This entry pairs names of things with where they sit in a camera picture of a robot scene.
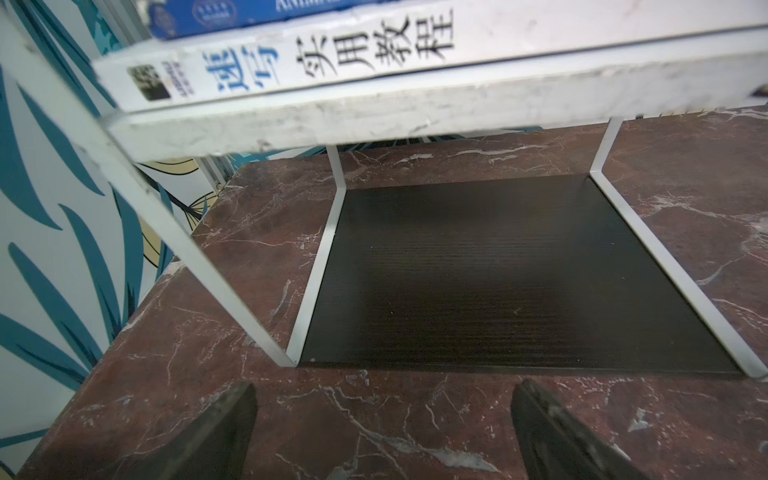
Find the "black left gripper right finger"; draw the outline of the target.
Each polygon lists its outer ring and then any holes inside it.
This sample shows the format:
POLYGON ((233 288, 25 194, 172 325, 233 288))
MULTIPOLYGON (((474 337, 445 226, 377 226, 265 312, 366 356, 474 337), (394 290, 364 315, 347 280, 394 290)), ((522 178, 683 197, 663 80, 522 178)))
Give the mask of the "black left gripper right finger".
POLYGON ((531 379, 515 387, 510 413, 530 479, 647 477, 531 379))

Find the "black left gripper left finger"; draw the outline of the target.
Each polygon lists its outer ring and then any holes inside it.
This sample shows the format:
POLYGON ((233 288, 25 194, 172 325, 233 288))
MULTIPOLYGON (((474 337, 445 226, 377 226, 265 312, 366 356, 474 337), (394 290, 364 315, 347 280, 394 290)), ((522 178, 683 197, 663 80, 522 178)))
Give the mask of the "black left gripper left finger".
POLYGON ((256 390, 239 382, 126 474, 128 479, 239 479, 258 414, 256 390))

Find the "white two-tier bookshelf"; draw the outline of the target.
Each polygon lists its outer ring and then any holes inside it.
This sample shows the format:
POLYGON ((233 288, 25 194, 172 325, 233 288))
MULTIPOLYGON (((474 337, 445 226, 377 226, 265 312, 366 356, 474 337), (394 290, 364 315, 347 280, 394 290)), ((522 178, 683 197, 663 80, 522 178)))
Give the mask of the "white two-tier bookshelf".
POLYGON ((95 117, 8 14, 1 64, 75 146, 166 241, 208 292, 280 367, 301 357, 332 248, 346 186, 337 146, 509 126, 604 120, 590 174, 609 203, 690 302, 740 369, 767 368, 610 184, 602 168, 631 114, 717 108, 767 81, 767 29, 741 27, 336 84, 265 97, 220 100, 140 114, 95 117), (145 160, 324 144, 336 193, 307 291, 282 348, 172 218, 136 171, 145 160))

